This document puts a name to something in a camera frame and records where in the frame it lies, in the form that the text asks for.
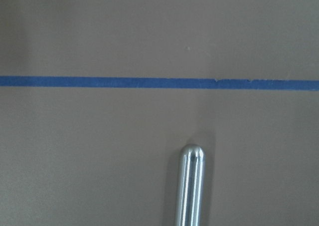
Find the steel muddler black tip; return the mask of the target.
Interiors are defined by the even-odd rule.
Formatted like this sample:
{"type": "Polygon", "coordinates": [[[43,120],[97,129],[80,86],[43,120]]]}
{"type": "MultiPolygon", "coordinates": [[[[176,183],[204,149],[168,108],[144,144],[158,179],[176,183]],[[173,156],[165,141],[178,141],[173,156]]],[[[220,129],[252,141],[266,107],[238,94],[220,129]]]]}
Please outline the steel muddler black tip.
{"type": "Polygon", "coordinates": [[[205,153],[196,144],[180,152],[176,194],[176,226],[198,226],[204,182],[205,153]]]}

